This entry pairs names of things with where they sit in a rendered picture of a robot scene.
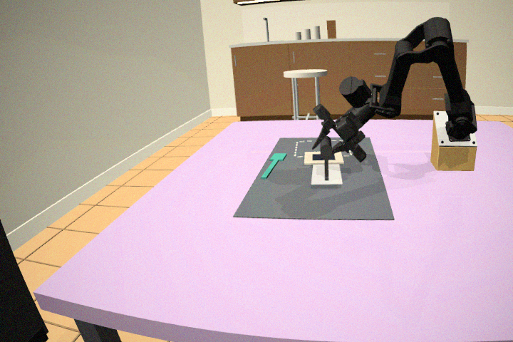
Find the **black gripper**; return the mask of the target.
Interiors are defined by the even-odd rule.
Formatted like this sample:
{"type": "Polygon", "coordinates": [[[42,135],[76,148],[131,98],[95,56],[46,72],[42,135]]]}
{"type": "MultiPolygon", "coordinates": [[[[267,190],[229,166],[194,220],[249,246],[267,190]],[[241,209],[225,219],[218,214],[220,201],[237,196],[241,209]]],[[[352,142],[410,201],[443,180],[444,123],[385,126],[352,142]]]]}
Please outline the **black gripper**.
{"type": "MultiPolygon", "coordinates": [[[[332,147],[332,154],[336,154],[338,152],[349,153],[350,150],[359,162],[365,160],[367,154],[364,152],[362,147],[358,143],[354,144],[352,140],[349,140],[348,142],[345,141],[344,136],[336,129],[336,126],[338,124],[335,123],[335,121],[330,117],[330,113],[327,111],[327,109],[325,109],[322,106],[322,104],[318,104],[313,109],[313,112],[324,122],[321,121],[323,127],[312,149],[319,145],[322,142],[322,140],[331,132],[330,129],[333,128],[333,130],[343,139],[343,142],[340,141],[334,147],[332,147]]],[[[355,124],[359,122],[362,125],[361,127],[359,127],[359,129],[366,124],[366,121],[362,119],[361,115],[359,115],[352,107],[344,115],[346,115],[349,112],[352,112],[354,114],[354,116],[351,119],[355,122],[355,124]]]]}

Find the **teal flat trowel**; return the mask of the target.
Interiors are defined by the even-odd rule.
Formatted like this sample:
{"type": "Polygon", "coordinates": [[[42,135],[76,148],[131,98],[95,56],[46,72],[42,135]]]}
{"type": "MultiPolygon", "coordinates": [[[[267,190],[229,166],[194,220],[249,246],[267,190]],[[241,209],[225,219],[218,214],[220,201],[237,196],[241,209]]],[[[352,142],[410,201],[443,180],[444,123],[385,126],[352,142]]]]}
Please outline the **teal flat trowel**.
{"type": "Polygon", "coordinates": [[[266,180],[267,177],[271,174],[272,170],[275,168],[278,161],[284,161],[286,156],[287,156],[287,153],[274,153],[274,155],[270,159],[270,161],[273,161],[273,162],[267,168],[265,173],[261,176],[261,179],[266,180]]]}

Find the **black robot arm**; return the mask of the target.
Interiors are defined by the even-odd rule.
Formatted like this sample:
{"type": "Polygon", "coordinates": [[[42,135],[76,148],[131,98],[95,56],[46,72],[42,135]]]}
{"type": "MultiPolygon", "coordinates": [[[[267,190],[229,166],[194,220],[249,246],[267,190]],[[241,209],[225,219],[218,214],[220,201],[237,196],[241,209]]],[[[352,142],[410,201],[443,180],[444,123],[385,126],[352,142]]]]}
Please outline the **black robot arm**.
{"type": "MultiPolygon", "coordinates": [[[[447,89],[444,95],[448,116],[448,122],[445,123],[448,139],[450,142],[470,141],[470,133],[477,131],[475,104],[462,87],[454,52],[450,22],[446,18],[433,17],[416,26],[405,38],[396,43],[387,83],[371,83],[369,88],[363,79],[358,80],[357,77],[349,76],[341,82],[339,92],[366,122],[375,114],[385,118],[398,117],[401,112],[401,93],[410,66],[414,63],[434,61],[440,68],[447,89]],[[413,51],[424,39],[425,49],[413,51]]],[[[352,140],[357,144],[366,135],[362,130],[358,131],[362,125],[359,122],[355,124],[351,119],[353,116],[354,114],[349,112],[335,122],[338,124],[337,131],[344,136],[345,141],[352,140]]]]}

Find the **cream square tile with dark blue centre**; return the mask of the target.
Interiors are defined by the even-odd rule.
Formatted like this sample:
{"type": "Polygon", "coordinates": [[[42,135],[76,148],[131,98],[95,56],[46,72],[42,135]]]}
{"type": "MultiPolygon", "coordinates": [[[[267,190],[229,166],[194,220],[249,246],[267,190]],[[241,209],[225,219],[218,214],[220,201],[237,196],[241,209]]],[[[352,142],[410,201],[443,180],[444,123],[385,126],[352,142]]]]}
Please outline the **cream square tile with dark blue centre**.
{"type": "MultiPolygon", "coordinates": [[[[334,153],[328,159],[329,164],[344,164],[341,152],[334,153]]],[[[305,152],[304,155],[305,165],[325,165],[325,159],[321,159],[321,152],[305,152]]]]}

